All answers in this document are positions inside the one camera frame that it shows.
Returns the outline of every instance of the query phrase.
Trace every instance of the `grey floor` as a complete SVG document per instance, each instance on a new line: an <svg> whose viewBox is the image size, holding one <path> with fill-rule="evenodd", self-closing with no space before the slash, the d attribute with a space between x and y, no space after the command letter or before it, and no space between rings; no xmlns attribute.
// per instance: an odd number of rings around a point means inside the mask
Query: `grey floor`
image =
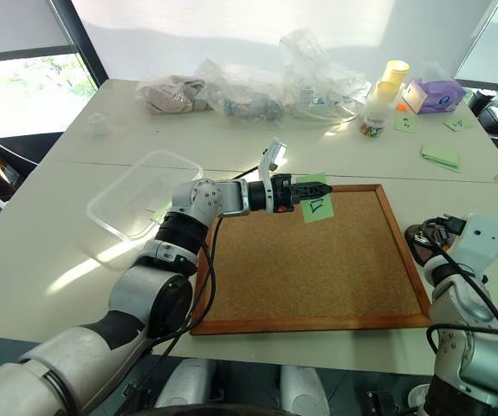
<svg viewBox="0 0 498 416"><path fill-rule="evenodd" d="M0 338L0 365L5 362L16 362L19 356L35 344L32 342L12 341ZM91 414L94 416L113 415L125 400L124 391L128 385L137 385L157 360L156 356L148 356L141 360L126 377L112 395ZM170 357L154 372L146 382L150 392L146 395L146 403L152 404L158 397L173 369L181 361ZM402 408L407 406L406 395L409 390L429 382L428 376L398 375L387 373L370 373L318 368L329 399L332 415L368 416L364 402L368 391L391 392L395 402ZM219 385L223 386L221 394L215 395L217 402L246 404L267 408L278 408L279 366L272 364L255 364L238 361L219 361L217 374Z"/></svg>

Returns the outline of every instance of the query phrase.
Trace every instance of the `clear plastic container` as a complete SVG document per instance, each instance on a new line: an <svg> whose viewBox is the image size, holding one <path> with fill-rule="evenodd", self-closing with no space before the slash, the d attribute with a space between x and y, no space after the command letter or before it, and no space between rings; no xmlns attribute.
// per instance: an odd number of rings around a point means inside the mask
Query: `clear plastic container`
<svg viewBox="0 0 498 416"><path fill-rule="evenodd" d="M362 110L360 132L366 137L378 137L385 129L385 121L393 111L393 101L399 86L393 82L380 81L372 96L368 97Z"/></svg>
<svg viewBox="0 0 498 416"><path fill-rule="evenodd" d="M146 155L87 205L98 225L127 241L148 235L164 217L178 185L200 179L196 163L166 150Z"/></svg>

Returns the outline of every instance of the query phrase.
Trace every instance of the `plastic bag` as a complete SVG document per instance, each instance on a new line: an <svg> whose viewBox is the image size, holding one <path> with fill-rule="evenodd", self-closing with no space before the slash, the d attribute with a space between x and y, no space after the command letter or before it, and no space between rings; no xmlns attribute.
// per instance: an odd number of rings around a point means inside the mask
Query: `plastic bag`
<svg viewBox="0 0 498 416"><path fill-rule="evenodd" d="M280 126L283 121L281 77L242 65L220 67L205 60L195 76L204 79L198 98L234 120Z"/></svg>
<svg viewBox="0 0 498 416"><path fill-rule="evenodd" d="M284 102L295 117L349 121L365 103L370 82L329 60L308 29L280 40L285 68Z"/></svg>
<svg viewBox="0 0 498 416"><path fill-rule="evenodd" d="M154 81L140 82L135 97L154 113L190 113L208 109L208 103L197 97L204 81L190 76L171 75Z"/></svg>

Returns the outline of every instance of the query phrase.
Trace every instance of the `small plastic cup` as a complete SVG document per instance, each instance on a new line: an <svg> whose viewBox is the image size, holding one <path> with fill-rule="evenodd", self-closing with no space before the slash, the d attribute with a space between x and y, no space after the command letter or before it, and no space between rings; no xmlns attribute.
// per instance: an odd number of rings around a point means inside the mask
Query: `small plastic cup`
<svg viewBox="0 0 498 416"><path fill-rule="evenodd" d="M112 132L112 126L104 114L91 114L89 115L88 121L91 126L91 134L93 136L108 136Z"/></svg>
<svg viewBox="0 0 498 416"><path fill-rule="evenodd" d="M410 67L405 61L388 61L381 81L392 82L398 88L404 82Z"/></svg>

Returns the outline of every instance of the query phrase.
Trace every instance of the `handwritten number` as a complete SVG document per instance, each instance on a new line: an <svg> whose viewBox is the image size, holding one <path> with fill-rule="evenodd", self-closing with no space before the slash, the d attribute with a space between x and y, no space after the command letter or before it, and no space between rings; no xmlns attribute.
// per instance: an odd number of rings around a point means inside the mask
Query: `handwritten number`
<svg viewBox="0 0 498 416"><path fill-rule="evenodd" d="M318 211L322 206L324 206L324 198L315 199L314 201L310 201L310 210L314 214Z"/></svg>

